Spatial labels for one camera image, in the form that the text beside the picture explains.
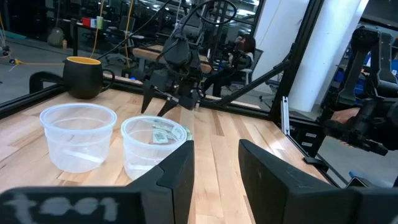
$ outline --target table leg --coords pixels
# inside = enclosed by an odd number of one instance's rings
[[[145,59],[144,58],[140,58],[139,59],[139,64],[138,64],[138,69],[143,72],[144,68],[145,68]]]

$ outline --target black metal frame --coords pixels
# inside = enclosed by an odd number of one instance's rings
[[[275,66],[273,70],[264,74],[261,78],[254,80],[251,84],[246,85],[244,88],[238,90],[232,95],[227,96],[226,98],[223,98],[221,100],[208,100],[208,99],[202,100],[200,102],[200,106],[213,110],[226,111],[229,113],[241,114],[244,116],[271,120],[276,125],[280,125],[280,108],[278,108],[278,105],[280,105],[280,99],[282,98],[282,96],[289,95],[289,91],[292,87],[294,78],[297,73],[297,69],[301,63],[301,59],[304,55],[304,51],[310,39],[313,27],[317,21],[317,17],[319,15],[323,2],[324,0],[310,0],[307,7],[307,11],[303,18],[302,25],[300,26],[300,30],[298,32],[296,41],[292,46],[290,54],[283,62]],[[74,33],[77,33],[77,26],[74,27],[75,28],[73,29],[73,31]],[[232,103],[233,100],[237,99],[238,97],[252,90],[261,83],[264,83],[267,79],[274,76],[275,74],[280,73],[283,70],[285,70],[284,77],[282,79],[281,86],[278,89],[271,112]],[[48,81],[49,80],[46,80],[45,77],[41,79],[41,82],[48,82]],[[110,81],[111,81],[110,78],[104,78],[105,85],[107,85]],[[47,100],[50,97],[61,94],[65,91],[64,87],[59,84],[43,89],[42,83],[41,84],[38,83],[40,82],[32,82],[32,85],[35,86],[31,87],[32,89],[35,89],[37,92],[0,104],[0,119],[5,118],[6,116],[14,114],[18,111],[21,111],[25,108],[28,108],[34,104],[40,103],[41,101]],[[141,85],[136,83],[126,82],[123,80],[115,80],[112,88],[115,90],[142,94]],[[155,93],[155,97],[166,99],[166,96],[159,92]],[[322,127],[318,123],[303,118],[296,118],[291,116],[290,125],[291,127],[293,127],[292,128],[293,133],[294,129],[307,129],[310,132],[315,132],[315,133],[322,132]],[[293,139],[290,136],[288,136],[288,138],[296,145],[296,147],[303,153],[304,156],[315,157],[314,155],[316,155],[316,152],[319,149],[320,144],[319,145],[315,144],[313,149],[308,149],[308,148],[305,149],[303,148],[302,145],[302,140],[303,141],[305,140],[305,135],[304,137],[302,135],[303,133],[301,135],[298,134],[297,136],[294,136],[293,134],[295,139]],[[325,169],[319,167],[317,167],[317,169],[325,176],[326,179],[328,179],[331,182],[331,184],[336,185],[336,183],[334,183],[334,181],[328,177],[328,175],[325,172]]]

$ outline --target mug handle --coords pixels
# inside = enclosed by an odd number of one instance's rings
[[[107,90],[108,88],[110,88],[113,85],[113,83],[114,83],[114,72],[112,72],[112,70],[106,69],[106,68],[102,69],[102,71],[108,71],[108,72],[110,72],[112,74],[111,83],[109,85],[107,85],[106,87],[102,88],[102,90],[101,90],[101,92],[104,92],[105,90]]]

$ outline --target concrete floor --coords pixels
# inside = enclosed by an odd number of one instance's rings
[[[35,40],[11,40],[7,43],[12,49],[13,57],[26,63],[61,63],[67,56],[72,55],[71,49],[56,49],[47,43]],[[81,56],[90,56],[89,52],[79,51]],[[13,100],[29,93],[29,77],[40,71],[53,72],[62,75],[61,65],[18,65],[14,67],[8,64],[8,58],[0,59],[0,103]],[[120,75],[123,64],[111,62],[104,63],[104,67],[112,69],[115,74]],[[230,93],[223,89],[222,95]],[[240,97],[238,101],[260,106],[269,110],[265,103],[259,101],[258,96],[262,93],[251,91]],[[303,113],[305,116],[315,119],[318,113]],[[398,151],[389,152],[387,156],[379,156],[371,152],[350,148],[332,138],[326,138],[319,150],[321,155],[344,179],[350,180],[349,171],[363,172],[368,178],[376,179],[385,184],[393,182],[398,175]],[[344,183],[332,173],[328,172],[342,187]]]

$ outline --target desk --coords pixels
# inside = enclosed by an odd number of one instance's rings
[[[97,169],[71,174],[50,161],[39,114],[60,103],[91,102],[116,112],[118,120],[111,137],[107,160]],[[123,169],[121,123],[140,114],[142,95],[107,90],[92,100],[62,93],[47,101],[0,120],[0,192],[38,185],[126,185]],[[145,114],[157,114],[164,100],[154,98]],[[326,181],[302,153],[271,121],[222,111],[176,107],[166,118],[188,127],[195,140],[195,185],[190,223],[254,223],[243,187],[238,161],[238,141],[248,139],[293,166]]]
[[[145,65],[145,60],[151,60],[151,61],[156,61],[157,56],[159,56],[159,52],[163,50],[163,46],[161,45],[153,45],[148,47],[148,49],[152,50],[146,50],[146,49],[141,49],[141,48],[135,48],[132,50],[132,54],[136,56],[137,58],[140,58],[139,61],[139,69],[141,71],[144,70],[144,65]],[[208,64],[207,57],[204,55],[199,55],[199,59],[202,62],[200,64],[200,68],[202,72],[204,73],[209,73],[211,72],[211,66]],[[165,60],[163,58],[160,59],[160,62],[165,63]]]

